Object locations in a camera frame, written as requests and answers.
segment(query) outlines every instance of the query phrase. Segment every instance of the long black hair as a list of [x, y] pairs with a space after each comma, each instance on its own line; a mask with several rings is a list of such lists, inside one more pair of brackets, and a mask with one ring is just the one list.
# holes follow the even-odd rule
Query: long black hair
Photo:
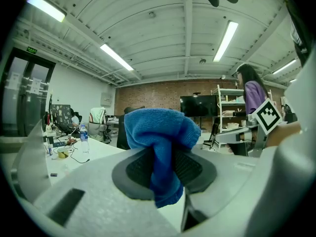
[[[252, 66], [250, 66], [249, 64], [242, 64], [241, 66], [239, 66], [236, 70], [236, 74], [240, 73], [241, 77], [242, 77], [242, 84], [243, 84], [243, 88], [245, 89], [245, 84], [249, 81], [256, 81], [257, 83], [259, 83], [259, 85], [263, 88], [266, 97], [268, 98], [268, 92], [266, 87], [264, 86], [261, 78], [259, 77], [259, 75], [257, 74], [257, 72], [253, 69]], [[246, 102], [246, 91], [243, 91], [243, 98]]]

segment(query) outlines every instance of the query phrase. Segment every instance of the television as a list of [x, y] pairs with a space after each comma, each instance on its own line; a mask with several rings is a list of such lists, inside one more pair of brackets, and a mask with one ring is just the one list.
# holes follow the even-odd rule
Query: television
[[217, 97], [183, 96], [180, 107], [186, 117], [214, 117], [217, 116]]

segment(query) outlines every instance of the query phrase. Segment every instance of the paper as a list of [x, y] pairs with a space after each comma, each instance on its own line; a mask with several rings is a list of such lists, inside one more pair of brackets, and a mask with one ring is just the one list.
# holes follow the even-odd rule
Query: paper
[[18, 90], [19, 81], [20, 81], [20, 74], [16, 72], [12, 72], [11, 77], [9, 79], [8, 86], [5, 88]]
[[33, 78], [30, 93], [38, 95], [40, 92], [41, 79]]
[[268, 135], [277, 124], [282, 122], [282, 116], [270, 98], [267, 98], [266, 101], [252, 113], [252, 116], [256, 118], [266, 135]]

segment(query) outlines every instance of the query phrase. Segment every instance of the white wall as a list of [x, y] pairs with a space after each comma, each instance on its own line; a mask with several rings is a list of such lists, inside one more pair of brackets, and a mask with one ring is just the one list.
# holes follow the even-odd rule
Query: white wall
[[90, 109], [101, 107], [101, 93], [107, 92], [112, 93], [112, 104], [104, 107], [108, 115], [114, 115], [115, 90], [105, 82], [56, 64], [49, 83], [46, 110], [52, 93], [53, 104], [71, 105], [82, 116], [82, 121], [88, 122]]

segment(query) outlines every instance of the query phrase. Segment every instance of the water bottle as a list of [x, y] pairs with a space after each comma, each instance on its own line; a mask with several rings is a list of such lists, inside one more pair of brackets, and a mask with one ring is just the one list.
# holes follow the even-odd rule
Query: water bottle
[[67, 176], [69, 175], [70, 173], [70, 169], [68, 167], [68, 165], [64, 164], [62, 167], [61, 167], [62, 171], [64, 172], [64, 174]]
[[84, 124], [80, 126], [80, 140], [81, 140], [82, 152], [84, 154], [88, 154], [89, 153], [88, 130]]

